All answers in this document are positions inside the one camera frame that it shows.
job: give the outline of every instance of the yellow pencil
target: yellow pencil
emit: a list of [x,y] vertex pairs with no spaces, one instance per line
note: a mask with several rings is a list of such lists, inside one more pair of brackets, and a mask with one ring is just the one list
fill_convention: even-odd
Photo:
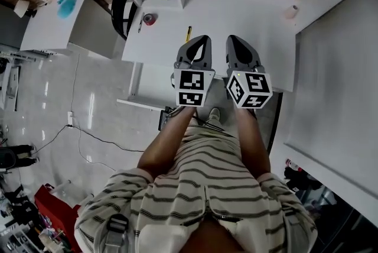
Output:
[[191,34],[191,26],[188,27],[187,39],[186,39],[185,43],[189,42],[190,34]]

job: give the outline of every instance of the power outlet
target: power outlet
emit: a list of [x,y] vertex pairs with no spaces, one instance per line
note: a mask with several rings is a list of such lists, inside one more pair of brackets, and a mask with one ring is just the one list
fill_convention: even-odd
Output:
[[73,125],[73,112],[68,111],[67,116],[68,116],[68,124]]

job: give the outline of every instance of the tiled floor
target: tiled floor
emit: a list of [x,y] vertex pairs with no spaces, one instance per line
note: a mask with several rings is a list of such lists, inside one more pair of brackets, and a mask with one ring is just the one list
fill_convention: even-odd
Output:
[[[48,60],[22,65],[19,83],[18,109],[5,112],[9,145],[34,144],[37,148],[51,141],[67,124],[67,111],[74,112],[74,124],[105,141],[121,147],[143,150],[158,133],[159,112],[117,103],[126,98],[132,64],[120,60],[80,56],[77,76],[74,75],[77,55],[52,56]],[[227,130],[235,132],[232,103],[226,100],[223,83],[213,84],[206,102],[199,111],[206,117],[213,105],[221,108]],[[275,111],[274,100],[259,113],[262,133],[267,143]],[[58,185],[69,179],[66,201],[78,203],[89,193],[98,193],[112,170],[101,164],[89,164],[79,154],[77,129],[64,129],[50,145],[42,149],[40,162],[19,170],[25,191],[31,195],[44,183]],[[135,167],[141,153],[122,151],[102,143],[82,132],[80,152],[91,162],[101,162],[114,168]],[[18,169],[6,176],[10,189],[19,185]]]

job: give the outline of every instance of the white table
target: white table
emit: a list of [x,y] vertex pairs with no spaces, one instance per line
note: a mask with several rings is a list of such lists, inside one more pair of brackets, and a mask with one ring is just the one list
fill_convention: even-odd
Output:
[[[132,105],[163,109],[175,105],[170,75],[178,49],[185,43],[189,26],[191,38],[207,34],[212,43],[212,68],[216,77],[225,77],[226,39],[238,35],[259,53],[278,91],[293,90],[295,31],[283,17],[296,0],[187,0],[183,10],[142,7],[135,15],[122,60],[135,62],[129,97]],[[142,25],[142,13],[158,16],[152,26]]]
[[51,50],[69,55],[92,51],[107,58],[113,55],[117,33],[111,16],[94,0],[76,0],[73,12],[58,17],[53,0],[37,10],[25,31],[20,50]]

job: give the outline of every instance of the red tape roll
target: red tape roll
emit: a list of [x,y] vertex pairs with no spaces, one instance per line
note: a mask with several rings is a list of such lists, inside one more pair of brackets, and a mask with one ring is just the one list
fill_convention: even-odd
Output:
[[154,22],[156,21],[154,15],[152,14],[146,14],[144,17],[143,17],[143,22],[147,25],[147,26],[151,26],[154,24]]

